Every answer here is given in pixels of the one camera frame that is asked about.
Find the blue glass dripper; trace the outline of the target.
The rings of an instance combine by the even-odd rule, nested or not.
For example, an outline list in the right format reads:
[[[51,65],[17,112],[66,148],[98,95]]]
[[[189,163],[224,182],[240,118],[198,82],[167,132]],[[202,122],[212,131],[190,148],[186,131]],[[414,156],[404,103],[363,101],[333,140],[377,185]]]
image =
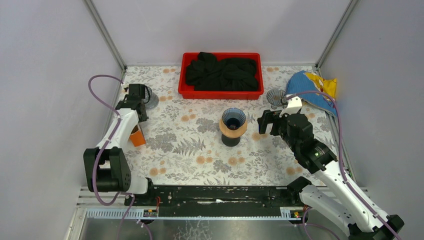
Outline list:
[[[246,115],[241,109],[231,107],[223,112],[221,120],[228,129],[237,130],[246,122]]]

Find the wooden ring holder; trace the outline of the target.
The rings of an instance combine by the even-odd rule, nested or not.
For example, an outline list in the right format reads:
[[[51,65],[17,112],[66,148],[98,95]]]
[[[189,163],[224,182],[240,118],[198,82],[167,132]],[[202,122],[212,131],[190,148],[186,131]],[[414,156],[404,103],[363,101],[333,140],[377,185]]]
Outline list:
[[[221,133],[231,139],[239,138],[245,134],[248,128],[248,123],[245,121],[244,124],[238,129],[229,129],[222,119],[219,120],[219,129]]]

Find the orange coffee filter box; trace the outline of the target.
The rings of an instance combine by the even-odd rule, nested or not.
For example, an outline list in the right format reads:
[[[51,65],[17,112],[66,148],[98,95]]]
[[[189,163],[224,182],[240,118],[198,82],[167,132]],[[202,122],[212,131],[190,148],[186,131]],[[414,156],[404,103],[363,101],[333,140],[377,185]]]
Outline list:
[[[132,129],[129,135],[129,140],[131,141],[134,147],[140,147],[146,144],[144,133],[138,124],[135,125]]]

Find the dark red glass carafe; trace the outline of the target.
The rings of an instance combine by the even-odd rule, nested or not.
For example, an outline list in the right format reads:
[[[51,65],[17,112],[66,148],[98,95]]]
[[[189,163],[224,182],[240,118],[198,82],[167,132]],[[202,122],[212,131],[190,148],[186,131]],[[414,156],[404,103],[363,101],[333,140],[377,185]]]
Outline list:
[[[231,137],[227,137],[225,135],[221,135],[221,141],[224,145],[226,145],[227,147],[235,147],[240,143],[241,137],[235,137],[235,138],[231,138]]]

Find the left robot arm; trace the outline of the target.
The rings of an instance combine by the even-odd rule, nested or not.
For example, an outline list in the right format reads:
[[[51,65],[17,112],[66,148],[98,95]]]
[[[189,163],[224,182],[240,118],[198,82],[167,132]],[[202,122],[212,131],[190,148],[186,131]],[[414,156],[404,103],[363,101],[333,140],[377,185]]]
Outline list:
[[[88,189],[98,192],[127,192],[136,194],[144,206],[152,204],[155,192],[146,177],[132,175],[124,148],[130,136],[141,132],[139,123],[148,119],[145,99],[150,94],[144,84],[129,84],[127,94],[114,108],[115,116],[103,139],[83,153]]]

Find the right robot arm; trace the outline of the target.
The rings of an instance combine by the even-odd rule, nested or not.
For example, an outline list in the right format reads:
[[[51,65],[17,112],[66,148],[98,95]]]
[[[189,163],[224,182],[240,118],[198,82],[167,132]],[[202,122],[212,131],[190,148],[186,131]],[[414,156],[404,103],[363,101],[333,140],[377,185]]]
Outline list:
[[[287,114],[265,110],[257,119],[258,132],[281,137],[295,159],[313,176],[321,180],[336,199],[319,192],[304,177],[288,185],[287,201],[293,206],[302,203],[315,209],[337,225],[350,240],[400,239],[405,225],[400,216],[389,215],[378,207],[339,166],[340,161],[327,145],[313,134],[313,125],[301,113]]]

